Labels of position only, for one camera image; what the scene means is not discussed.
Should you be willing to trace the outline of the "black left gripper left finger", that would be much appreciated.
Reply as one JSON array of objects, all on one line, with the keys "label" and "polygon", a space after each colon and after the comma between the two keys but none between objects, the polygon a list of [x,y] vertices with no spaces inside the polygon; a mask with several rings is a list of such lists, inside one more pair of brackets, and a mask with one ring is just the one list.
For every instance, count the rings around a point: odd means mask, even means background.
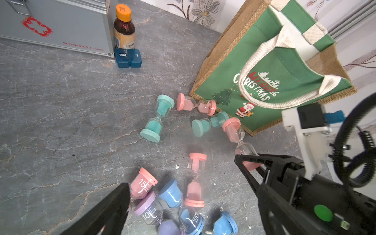
[{"label": "black left gripper left finger", "polygon": [[120,235],[130,214],[130,204],[129,184],[122,183],[62,234]]}]

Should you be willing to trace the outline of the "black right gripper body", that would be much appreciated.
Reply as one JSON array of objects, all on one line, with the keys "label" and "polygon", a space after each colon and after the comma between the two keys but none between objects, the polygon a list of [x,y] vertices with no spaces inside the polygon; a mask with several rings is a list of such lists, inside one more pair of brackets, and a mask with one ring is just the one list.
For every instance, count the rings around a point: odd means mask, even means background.
[{"label": "black right gripper body", "polygon": [[319,174],[307,180],[302,160],[285,155],[236,155],[235,163],[258,196],[270,186],[322,235],[374,235],[376,202]]}]

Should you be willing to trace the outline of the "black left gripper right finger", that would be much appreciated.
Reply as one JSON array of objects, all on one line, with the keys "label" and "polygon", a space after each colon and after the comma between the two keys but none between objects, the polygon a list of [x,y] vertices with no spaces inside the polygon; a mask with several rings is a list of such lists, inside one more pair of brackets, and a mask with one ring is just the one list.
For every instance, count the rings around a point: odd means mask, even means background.
[{"label": "black left gripper right finger", "polygon": [[258,188],[258,207],[267,235],[323,234],[266,184]]}]

